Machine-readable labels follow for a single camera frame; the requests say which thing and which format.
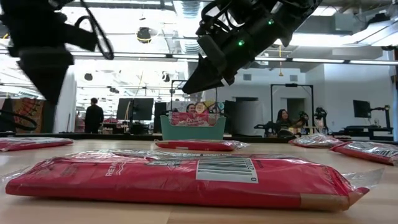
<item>man in black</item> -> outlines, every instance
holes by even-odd
[[[85,118],[85,133],[98,134],[98,129],[104,121],[104,111],[97,105],[96,98],[91,99],[91,106],[87,108]]]

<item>teal plastic bin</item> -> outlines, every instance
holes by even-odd
[[[160,116],[163,140],[209,139],[222,140],[224,137],[225,117],[219,117],[210,127],[172,126],[169,117]]]

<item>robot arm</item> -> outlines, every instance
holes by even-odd
[[[75,26],[65,24],[66,17],[55,12],[73,0],[0,0],[3,15],[0,20],[7,26],[13,46],[9,47],[11,57],[19,57],[20,68],[32,83],[52,104],[58,103],[63,79],[73,57],[65,44],[77,45],[94,51],[98,45],[105,59],[112,60],[113,50],[100,25],[88,6],[81,5],[89,16],[81,17]],[[198,43],[206,53],[200,55],[198,68],[183,87],[191,94],[233,84],[236,72],[277,39],[287,46],[293,32],[310,16],[322,0],[215,0],[207,5],[201,14],[197,30]],[[216,16],[206,15],[217,7]],[[229,26],[219,18],[229,13],[239,24],[228,21]],[[88,19],[93,30],[98,30],[106,43],[108,52],[98,44],[98,35],[80,29],[79,24]]]

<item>black monitor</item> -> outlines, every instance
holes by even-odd
[[[134,121],[151,121],[153,107],[153,98],[120,98],[116,119],[129,120],[132,111]]]
[[[354,100],[354,117],[371,118],[371,104],[368,101]]]

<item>wooden table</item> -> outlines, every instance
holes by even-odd
[[[93,149],[155,149],[145,141],[76,141],[72,146],[19,152],[0,152],[0,175],[52,156]],[[78,202],[6,195],[0,190],[0,224],[311,224],[397,223],[398,168],[362,161],[325,149],[304,149],[288,144],[252,144],[240,153],[278,153],[307,158],[333,166],[340,172],[359,172],[385,167],[381,183],[348,211],[340,213],[206,208],[180,205]]]

